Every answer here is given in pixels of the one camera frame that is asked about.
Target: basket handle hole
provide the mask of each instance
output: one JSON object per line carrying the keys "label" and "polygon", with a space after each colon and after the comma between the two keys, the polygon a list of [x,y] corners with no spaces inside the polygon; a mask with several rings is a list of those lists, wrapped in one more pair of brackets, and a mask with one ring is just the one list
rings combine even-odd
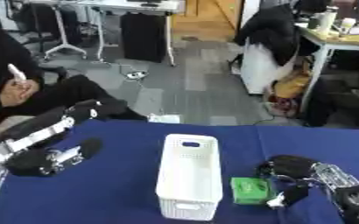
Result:
{"label": "basket handle hole", "polygon": [[178,209],[186,209],[186,210],[199,210],[200,209],[199,205],[184,204],[184,203],[175,204],[175,206]]}
{"label": "basket handle hole", "polygon": [[199,148],[200,144],[199,143],[192,143],[192,142],[183,142],[182,146],[184,147],[194,147],[194,148]]}

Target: brown bag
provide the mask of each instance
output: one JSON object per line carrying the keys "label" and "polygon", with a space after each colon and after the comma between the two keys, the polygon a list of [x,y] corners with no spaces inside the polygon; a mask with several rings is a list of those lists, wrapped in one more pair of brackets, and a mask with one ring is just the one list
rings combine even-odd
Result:
{"label": "brown bag", "polygon": [[302,94],[311,79],[309,62],[304,61],[302,68],[279,80],[273,86],[274,94],[279,98],[293,99]]}
{"label": "brown bag", "polygon": [[265,89],[264,106],[273,116],[295,117],[298,111],[298,103],[294,99],[279,98],[271,87]]}

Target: white plastic basket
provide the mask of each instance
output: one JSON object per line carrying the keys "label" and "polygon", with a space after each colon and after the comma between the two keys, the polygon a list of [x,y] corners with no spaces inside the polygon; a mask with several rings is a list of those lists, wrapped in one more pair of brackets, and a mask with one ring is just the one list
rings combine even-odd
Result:
{"label": "white plastic basket", "polygon": [[216,138],[167,136],[156,194],[161,213],[166,218],[212,220],[223,195]]}

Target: green package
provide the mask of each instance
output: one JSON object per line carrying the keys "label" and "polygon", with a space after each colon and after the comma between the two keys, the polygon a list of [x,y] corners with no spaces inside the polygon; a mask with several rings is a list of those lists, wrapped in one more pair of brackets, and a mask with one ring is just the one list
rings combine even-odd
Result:
{"label": "green package", "polygon": [[239,205],[262,205],[276,195],[271,182],[263,178],[232,178],[231,188]]}

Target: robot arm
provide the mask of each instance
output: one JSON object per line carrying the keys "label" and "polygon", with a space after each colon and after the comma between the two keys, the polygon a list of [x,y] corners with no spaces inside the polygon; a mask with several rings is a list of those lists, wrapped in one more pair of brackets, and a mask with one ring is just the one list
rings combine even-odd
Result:
{"label": "robot arm", "polygon": [[0,165],[19,176],[50,176],[97,153],[102,144],[88,139],[64,152],[47,150],[75,125],[89,119],[106,119],[115,102],[84,101],[71,108],[56,108],[23,122],[0,136]]}
{"label": "robot arm", "polygon": [[359,224],[359,180],[334,164],[281,155],[259,165],[257,174],[294,183],[267,202],[270,207],[288,207],[305,198],[308,189],[316,186],[335,204],[346,224]]}

